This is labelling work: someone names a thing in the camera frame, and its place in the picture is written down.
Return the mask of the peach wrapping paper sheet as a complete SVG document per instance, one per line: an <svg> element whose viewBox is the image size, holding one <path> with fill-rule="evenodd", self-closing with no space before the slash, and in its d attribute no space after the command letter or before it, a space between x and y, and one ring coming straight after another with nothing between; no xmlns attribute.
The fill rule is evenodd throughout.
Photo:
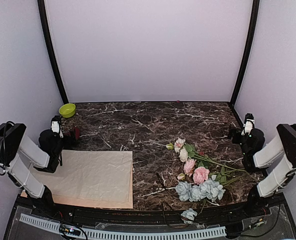
<svg viewBox="0 0 296 240"><path fill-rule="evenodd" d="M52 192L54 203L87 208L133 208L132 151L62 152L54 173L30 171Z"/></svg>

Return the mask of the pink fake flower stem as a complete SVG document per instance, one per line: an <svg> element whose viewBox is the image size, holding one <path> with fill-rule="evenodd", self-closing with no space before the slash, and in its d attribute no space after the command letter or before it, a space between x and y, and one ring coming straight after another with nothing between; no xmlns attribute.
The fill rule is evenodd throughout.
<svg viewBox="0 0 296 240"><path fill-rule="evenodd" d="M183 165L183 172L177 176L179 182L188 181L195 185L205 183L207 180L219 182L227 186L247 174L242 168L235 168L218 163L210 158L188 158Z"/></svg>

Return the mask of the white fake flower stem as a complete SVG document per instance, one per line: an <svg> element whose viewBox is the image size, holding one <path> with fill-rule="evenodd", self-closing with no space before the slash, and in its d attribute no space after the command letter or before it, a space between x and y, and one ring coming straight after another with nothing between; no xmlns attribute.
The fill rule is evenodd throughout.
<svg viewBox="0 0 296 240"><path fill-rule="evenodd" d="M201 155L196 150L195 146L190 143L186 143L184 138L178 138L174 143L170 142L165 147L168 150L174 150L178 154L180 161L184 164L189 160L193 160L195 167L205 167L206 169L209 169L210 166L220 166L233 172L245 172L245 169L243 168L237 169L223 163L219 163L211 159L206 154Z"/></svg>

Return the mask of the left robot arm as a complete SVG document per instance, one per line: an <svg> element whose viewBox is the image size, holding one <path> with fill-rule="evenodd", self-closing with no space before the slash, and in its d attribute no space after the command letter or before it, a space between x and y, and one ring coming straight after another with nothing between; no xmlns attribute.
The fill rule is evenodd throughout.
<svg viewBox="0 0 296 240"><path fill-rule="evenodd" d="M26 125L8 121L0 125L0 176L8 175L12 182L23 189L33 206L47 218L58 214L51 190L41 183L32 169L53 174L62 166L64 136L60 124L41 132L39 144L26 134Z"/></svg>

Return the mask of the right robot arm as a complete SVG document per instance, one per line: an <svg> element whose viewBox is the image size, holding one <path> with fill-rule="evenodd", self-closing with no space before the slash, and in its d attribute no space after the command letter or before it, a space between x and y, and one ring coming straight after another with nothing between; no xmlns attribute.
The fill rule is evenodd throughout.
<svg viewBox="0 0 296 240"><path fill-rule="evenodd" d="M263 131L252 126L231 128L228 138L241 147L242 164L246 172L257 173L271 169L269 174L248 193L243 213L255 216L296 176L296 124L279 124L276 136L265 143Z"/></svg>

